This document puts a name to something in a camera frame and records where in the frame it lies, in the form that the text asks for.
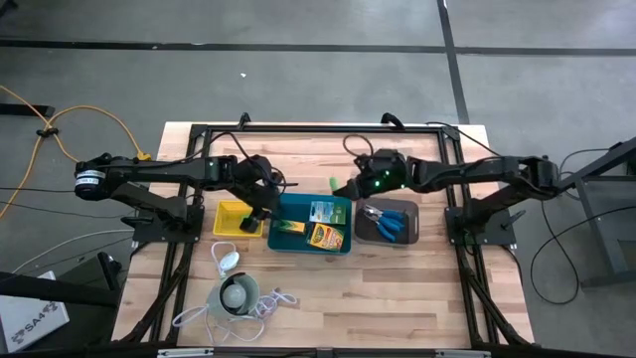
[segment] white cord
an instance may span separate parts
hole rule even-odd
[[[276,308],[278,308],[279,300],[290,303],[290,304],[298,303],[298,300],[293,295],[289,293],[280,293],[278,288],[275,288],[271,291],[270,294],[263,295],[258,298],[258,302],[256,303],[256,306],[249,312],[251,315],[240,316],[240,317],[231,318],[228,320],[228,323],[234,323],[234,322],[238,322],[242,320],[254,320],[256,322],[259,322],[260,330],[258,331],[258,333],[256,333],[255,336],[251,338],[243,338],[237,335],[236,333],[232,332],[231,329],[223,327],[218,323],[215,323],[215,327],[221,328],[226,332],[226,335],[221,340],[221,343],[224,343],[230,336],[234,336],[243,342],[252,342],[258,339],[258,337],[260,337],[262,332],[264,332],[265,330],[265,320],[274,313]],[[210,314],[210,311],[208,308],[209,307],[205,305],[205,306],[198,306],[198,307],[192,307],[192,308],[186,309],[185,311],[179,313],[175,317],[175,319],[172,320],[172,325],[175,327],[182,327],[192,322],[195,318],[200,316],[203,312],[206,312],[206,315],[204,317],[206,322],[206,331],[208,332],[208,338],[210,339],[210,344],[214,346],[215,340],[212,336],[212,329],[210,328],[210,324],[208,323],[208,315]],[[181,320],[183,316],[185,316],[186,314],[190,312],[195,312],[195,313],[193,313],[190,317],[184,320]]]
[[[296,299],[296,297],[294,297],[292,294],[280,293],[278,288],[273,289],[270,294],[262,295],[258,298],[256,306],[250,312],[252,315],[232,318],[228,321],[228,323],[233,323],[241,320],[255,320],[257,322],[260,322],[260,330],[258,331],[258,333],[256,333],[256,335],[252,338],[245,339],[232,332],[230,329],[225,328],[219,324],[215,324],[216,327],[222,328],[227,332],[226,336],[223,337],[223,340],[221,340],[221,343],[225,342],[226,339],[228,339],[228,337],[230,337],[231,335],[243,342],[252,342],[258,339],[258,337],[260,337],[262,332],[265,330],[265,320],[274,313],[276,308],[278,308],[279,300],[290,304],[298,303],[298,299]]]
[[[226,278],[226,272],[221,268],[221,265],[219,264],[219,260],[217,260],[217,256],[215,255],[215,246],[216,245],[232,245],[233,248],[233,252],[237,251],[237,246],[234,243],[231,242],[216,242],[212,244],[212,247],[210,248],[210,253],[212,254],[212,259],[215,260],[215,264],[217,264],[217,270],[219,271],[219,276],[221,278]]]
[[[90,234],[84,234],[81,236],[78,236],[76,238],[72,238],[72,239],[68,239],[65,242],[62,242],[60,244],[57,244],[55,246],[53,246],[52,248],[46,250],[45,252],[37,255],[36,257],[29,259],[27,261],[25,261],[23,264],[19,265],[18,268],[14,269],[11,273],[16,273],[18,270],[20,270],[21,268],[25,267],[26,265],[32,263],[33,261],[41,258],[42,256],[57,250],[59,248],[61,248],[62,246],[66,245],[66,244],[70,244],[72,242],[75,242],[77,240],[81,240],[81,239],[87,239],[87,238],[92,238],[93,236],[97,236],[97,235],[106,235],[106,234],[114,234],[114,233],[132,233],[134,232],[134,230],[107,230],[107,231],[102,231],[102,232],[96,232],[96,233],[90,233]]]

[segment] wooden tabletop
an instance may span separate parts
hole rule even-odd
[[[185,155],[191,124],[166,123],[157,160],[173,160]],[[463,125],[461,129],[488,143],[484,126]],[[265,155],[272,165],[283,171],[288,182],[300,184],[288,188],[288,192],[330,194],[329,177],[338,178],[343,185],[358,172],[353,157],[343,150],[343,134],[243,133],[237,136],[247,153]],[[437,140],[431,135],[367,136],[375,148],[394,148],[420,159],[440,159]],[[463,137],[461,142],[466,161],[489,156],[469,139]],[[368,150],[362,140],[351,140],[348,144],[353,151]],[[226,136],[213,144],[212,155],[228,154],[241,157],[232,139]],[[495,183],[471,185],[473,197],[484,197],[497,189]],[[153,184],[151,190],[163,196],[177,194],[177,186],[171,184]],[[252,275],[260,285],[261,294],[280,287],[295,295],[299,302],[295,306],[281,304],[267,320],[258,340],[244,343],[230,338],[223,345],[468,347],[456,256],[447,243],[442,219],[442,211],[447,206],[444,192],[422,195],[398,190],[380,197],[410,200],[419,205],[420,236],[416,244],[387,248],[353,243],[348,255],[334,257],[273,252],[267,247],[266,231],[260,239],[232,239],[241,255],[234,272]],[[227,238],[213,235],[213,224],[218,200],[233,198],[225,191],[205,193],[204,228],[200,242],[195,245],[185,308],[205,304],[208,293],[219,281],[210,248],[212,243]],[[165,244],[150,244],[132,258],[113,339],[128,333],[155,298],[165,252]],[[483,252],[494,301],[518,332],[533,341],[514,261],[499,247],[484,247]],[[166,307],[162,337],[171,317],[172,298]],[[476,311],[480,332],[486,337],[483,310],[478,303]],[[258,328],[255,322],[241,322],[235,331],[250,337]],[[224,332],[217,329],[214,335],[219,342]],[[210,345],[203,317],[181,329],[179,345]]]

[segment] gray floor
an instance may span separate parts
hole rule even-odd
[[[218,43],[443,45],[433,0],[310,1],[98,0],[21,1],[0,20],[0,36]],[[457,46],[636,47],[636,6],[617,0],[447,0]],[[636,133],[636,59],[460,56],[471,123],[486,124],[491,144],[508,154],[547,154],[607,147]],[[238,52],[0,50],[0,83],[31,102],[57,108],[90,103],[117,113],[143,148],[156,151],[167,120],[375,122],[391,111],[408,122],[457,123],[445,55]],[[0,94],[0,101],[8,100]],[[0,117],[0,185],[15,186],[29,159],[38,119]],[[79,158],[103,151],[132,155],[108,119],[78,112],[61,119],[68,150]],[[593,155],[574,157],[576,169]],[[72,189],[73,165],[52,140],[37,161],[30,187]],[[8,192],[0,193],[6,200]],[[22,193],[18,203],[94,215],[117,215],[116,203],[73,195]],[[518,255],[529,277],[532,254],[548,238],[539,203],[515,225]],[[583,218],[578,203],[547,203],[556,231]],[[0,221],[0,269],[76,235],[123,229],[117,220],[82,219],[12,208]],[[47,265],[117,240],[101,237],[39,261]],[[581,277],[604,266],[586,226],[563,238]],[[552,247],[538,259],[539,289],[567,297],[572,273]],[[107,249],[127,265],[128,243]],[[75,260],[52,266],[56,272]],[[551,347],[636,355],[636,285],[587,290],[567,306],[525,293],[536,339]]]

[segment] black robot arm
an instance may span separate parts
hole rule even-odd
[[[380,149],[371,156],[358,156],[354,163],[360,174],[334,191],[335,196],[358,200],[400,188],[430,193],[459,184],[497,181],[509,184],[485,198],[470,199],[456,213],[453,226],[473,233],[483,232],[491,216],[512,205],[530,198],[551,199],[560,193],[557,166],[546,158],[534,156],[500,156],[472,163],[444,164],[413,157],[404,159],[396,150]]]
[[[163,162],[104,153],[78,163],[75,175],[78,197],[91,201],[112,199],[141,211],[137,218],[122,219],[135,229],[145,228],[145,235],[135,232],[135,240],[158,238],[167,242],[198,239],[203,205],[188,205],[181,197],[164,198],[135,182],[184,183],[202,191],[228,190],[252,207],[251,215],[243,219],[240,227],[253,232],[260,220],[277,209],[278,184],[282,180],[279,173],[272,172],[267,158],[259,155],[241,162],[233,155]]]

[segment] orange cord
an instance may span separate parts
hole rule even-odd
[[[53,117],[51,117],[50,120],[47,120],[46,118],[44,118],[43,115],[41,115],[35,108],[33,108],[32,105],[30,105],[26,100],[24,100],[22,97],[20,97],[19,95],[15,94],[13,91],[11,91],[10,89],[7,89],[4,86],[0,86],[0,90],[5,91],[6,93],[10,94],[12,97],[14,97],[15,99],[19,100],[20,102],[22,102],[24,105],[26,105],[30,110],[33,111],[33,113],[35,113],[44,123],[44,130],[47,130],[51,127],[53,127],[53,123],[63,114],[66,114],[72,110],[76,110],[76,109],[90,109],[90,110],[95,110],[98,111],[104,115],[109,116],[110,118],[112,118],[113,120],[115,120],[117,123],[119,123],[119,125],[121,125],[121,127],[124,129],[124,131],[126,132],[126,134],[128,134],[128,137],[130,138],[130,140],[132,141],[132,144],[134,145],[135,149],[137,150],[137,158],[139,158],[140,160],[150,160],[150,154],[144,153],[140,148],[139,148],[139,144],[137,143],[137,141],[135,140],[134,136],[132,135],[132,132],[130,131],[130,129],[128,129],[128,127],[126,126],[126,124],[123,122],[123,120],[117,118],[114,114],[101,109],[99,107],[96,106],[92,106],[92,105],[76,105],[76,106],[72,106],[69,107],[67,109],[64,109],[62,111],[60,111],[59,113],[57,113],[56,115],[54,115]],[[62,140],[58,137],[57,134],[53,134],[54,138],[56,139],[56,141],[58,142],[58,146],[60,147],[60,150],[62,150],[62,152],[64,153],[64,155],[67,156],[67,158],[69,158],[70,160],[72,160],[73,162],[77,163],[79,162],[75,157],[73,157],[72,155],[70,155],[67,150],[64,148],[64,145],[62,143]],[[24,174],[24,177],[22,178],[22,181],[20,182],[20,185],[18,185],[18,188],[16,189],[16,191],[13,192],[13,194],[11,195],[11,198],[9,198],[9,200],[7,201],[7,204],[4,206],[4,208],[2,209],[2,211],[0,211],[0,219],[2,219],[2,217],[4,217],[5,213],[7,212],[7,210],[9,209],[9,207],[11,206],[11,204],[13,204],[13,201],[15,200],[15,198],[18,196],[18,193],[20,192],[20,189],[22,189],[22,187],[24,186],[24,184],[27,182],[27,180],[29,179],[29,176],[31,175],[31,171],[33,170],[33,165],[36,161],[36,156],[38,154],[38,150],[40,149],[40,145],[42,144],[42,137],[38,137],[38,140],[36,140],[36,144],[33,147],[33,151],[31,153],[31,159],[29,160],[29,165],[27,166],[27,171]]]

